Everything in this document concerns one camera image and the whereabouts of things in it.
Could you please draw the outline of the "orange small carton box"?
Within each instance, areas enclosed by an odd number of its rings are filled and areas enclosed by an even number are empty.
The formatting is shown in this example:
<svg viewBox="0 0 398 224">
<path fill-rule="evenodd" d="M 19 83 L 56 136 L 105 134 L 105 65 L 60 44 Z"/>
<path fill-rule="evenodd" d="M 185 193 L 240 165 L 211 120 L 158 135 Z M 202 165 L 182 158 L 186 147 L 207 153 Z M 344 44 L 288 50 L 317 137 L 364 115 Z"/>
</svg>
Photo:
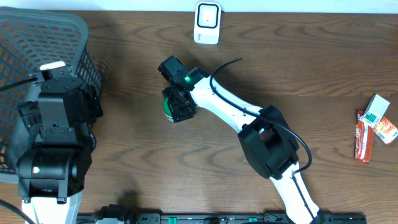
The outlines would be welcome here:
<svg viewBox="0 0 398 224">
<path fill-rule="evenodd" d="M 397 128 L 386 117 L 382 117 L 373 131 L 385 144 L 391 143 L 397 137 Z"/>
</svg>

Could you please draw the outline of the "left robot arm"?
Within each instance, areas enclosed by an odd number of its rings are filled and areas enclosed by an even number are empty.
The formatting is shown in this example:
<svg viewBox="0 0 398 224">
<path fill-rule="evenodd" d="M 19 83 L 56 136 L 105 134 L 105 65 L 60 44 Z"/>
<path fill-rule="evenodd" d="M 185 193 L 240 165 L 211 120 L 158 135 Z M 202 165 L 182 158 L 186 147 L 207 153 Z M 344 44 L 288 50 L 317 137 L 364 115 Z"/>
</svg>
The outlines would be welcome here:
<svg viewBox="0 0 398 224">
<path fill-rule="evenodd" d="M 28 223 L 75 223 L 103 110 L 95 87 L 65 66 L 41 74 L 38 99 L 17 107 L 29 134 L 16 164 L 22 211 Z"/>
</svg>

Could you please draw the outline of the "white green medicine box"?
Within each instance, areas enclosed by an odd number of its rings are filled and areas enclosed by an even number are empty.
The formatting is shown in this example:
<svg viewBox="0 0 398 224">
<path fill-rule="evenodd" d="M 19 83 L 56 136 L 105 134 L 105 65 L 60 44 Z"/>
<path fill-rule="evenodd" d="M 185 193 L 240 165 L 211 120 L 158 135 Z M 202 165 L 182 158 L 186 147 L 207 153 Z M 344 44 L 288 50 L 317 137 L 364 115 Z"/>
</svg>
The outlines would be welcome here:
<svg viewBox="0 0 398 224">
<path fill-rule="evenodd" d="M 386 110 L 388 109 L 390 102 L 375 94 L 365 109 L 363 115 L 359 117 L 359 120 L 364 124 L 368 125 L 370 128 L 375 128 L 382 117 L 384 116 Z"/>
</svg>

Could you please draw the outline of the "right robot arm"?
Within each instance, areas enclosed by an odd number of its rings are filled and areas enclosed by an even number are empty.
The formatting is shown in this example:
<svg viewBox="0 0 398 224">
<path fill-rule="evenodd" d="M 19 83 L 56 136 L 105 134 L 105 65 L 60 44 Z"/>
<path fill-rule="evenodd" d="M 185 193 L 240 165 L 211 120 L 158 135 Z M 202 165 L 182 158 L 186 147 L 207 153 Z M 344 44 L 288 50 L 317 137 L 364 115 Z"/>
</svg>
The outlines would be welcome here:
<svg viewBox="0 0 398 224">
<path fill-rule="evenodd" d="M 276 187 L 288 218 L 294 223 L 321 223 L 323 214 L 312 200 L 301 176 L 312 164 L 305 141 L 293 132 L 275 106 L 252 105 L 222 87 L 217 74 L 224 63 L 208 73 L 189 69 L 170 56 L 158 71 L 169 83 L 162 92 L 164 111 L 174 123 L 192 118 L 197 108 L 215 114 L 237 133 L 249 165 Z"/>
</svg>

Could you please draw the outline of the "green lid jar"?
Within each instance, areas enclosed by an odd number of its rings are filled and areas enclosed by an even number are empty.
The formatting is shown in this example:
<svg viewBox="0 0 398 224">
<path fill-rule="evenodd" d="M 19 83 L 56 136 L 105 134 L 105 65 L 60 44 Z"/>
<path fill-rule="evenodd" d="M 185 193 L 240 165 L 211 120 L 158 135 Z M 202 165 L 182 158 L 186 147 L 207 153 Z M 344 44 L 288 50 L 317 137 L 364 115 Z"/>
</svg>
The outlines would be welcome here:
<svg viewBox="0 0 398 224">
<path fill-rule="evenodd" d="M 169 108 L 169 106 L 168 106 L 168 101 L 169 101 L 168 98 L 165 98 L 165 99 L 164 99 L 163 108 L 164 108 L 165 117 L 166 117 L 169 121 L 174 122 L 174 119 L 173 119 L 172 114 L 171 114 L 171 112 L 170 112 L 170 108 Z"/>
</svg>

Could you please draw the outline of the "red orange snack bar wrapper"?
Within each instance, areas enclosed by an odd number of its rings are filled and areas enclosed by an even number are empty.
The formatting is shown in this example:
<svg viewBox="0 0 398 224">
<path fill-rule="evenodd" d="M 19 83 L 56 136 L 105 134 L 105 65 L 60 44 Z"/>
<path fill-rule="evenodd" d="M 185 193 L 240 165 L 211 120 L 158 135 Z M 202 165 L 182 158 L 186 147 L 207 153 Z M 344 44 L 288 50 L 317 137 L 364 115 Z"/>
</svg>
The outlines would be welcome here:
<svg viewBox="0 0 398 224">
<path fill-rule="evenodd" d="M 362 119 L 364 110 L 357 110 L 357 123 L 355 126 L 354 158 L 365 164 L 369 164 L 373 146 L 373 129 Z"/>
</svg>

